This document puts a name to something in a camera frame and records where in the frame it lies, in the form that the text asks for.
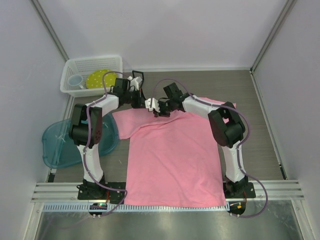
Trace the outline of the pink t-shirt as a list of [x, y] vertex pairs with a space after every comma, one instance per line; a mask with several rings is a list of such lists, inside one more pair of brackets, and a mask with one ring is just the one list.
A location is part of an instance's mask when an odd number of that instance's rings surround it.
[[125, 204], [208, 208], [226, 198], [218, 144], [208, 119], [176, 110], [113, 113], [119, 138], [129, 140]]

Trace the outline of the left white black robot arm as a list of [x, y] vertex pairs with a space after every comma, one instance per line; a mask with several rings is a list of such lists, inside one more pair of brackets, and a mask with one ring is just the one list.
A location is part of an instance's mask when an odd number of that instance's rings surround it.
[[100, 200], [110, 188], [101, 168], [99, 144], [103, 136], [103, 117], [119, 107], [130, 104], [133, 108], [145, 106], [140, 76], [117, 78], [111, 92], [86, 104], [76, 104], [70, 120], [69, 137], [81, 154], [84, 170], [82, 184], [77, 186], [79, 200]]

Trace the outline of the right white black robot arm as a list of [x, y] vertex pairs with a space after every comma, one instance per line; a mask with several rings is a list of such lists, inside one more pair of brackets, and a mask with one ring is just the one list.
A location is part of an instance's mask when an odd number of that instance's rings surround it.
[[145, 107], [156, 117], [169, 117], [171, 112], [179, 110], [207, 119], [213, 138], [221, 146], [224, 155], [226, 167], [224, 191], [228, 197], [244, 197], [249, 184], [248, 176], [242, 169], [241, 144], [246, 127], [235, 105], [229, 101], [213, 103], [189, 92], [183, 94], [175, 83], [163, 89], [167, 98], [157, 100], [151, 97], [145, 101]]

